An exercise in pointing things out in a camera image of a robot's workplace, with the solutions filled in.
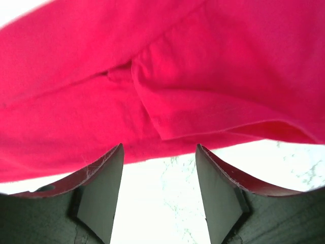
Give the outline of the red t-shirt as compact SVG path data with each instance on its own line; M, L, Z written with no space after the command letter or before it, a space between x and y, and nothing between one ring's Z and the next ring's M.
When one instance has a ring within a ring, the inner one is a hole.
M324 1L52 1L1 29L1 182L324 144Z

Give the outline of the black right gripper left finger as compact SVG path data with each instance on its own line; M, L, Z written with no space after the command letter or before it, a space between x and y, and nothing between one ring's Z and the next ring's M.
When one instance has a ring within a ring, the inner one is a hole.
M1 194L1 243L110 243L122 144L34 192Z

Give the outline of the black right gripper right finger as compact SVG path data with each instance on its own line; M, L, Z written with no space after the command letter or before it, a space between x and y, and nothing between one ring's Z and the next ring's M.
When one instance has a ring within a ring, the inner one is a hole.
M324 188L267 183L201 144L196 168L211 243L324 243Z

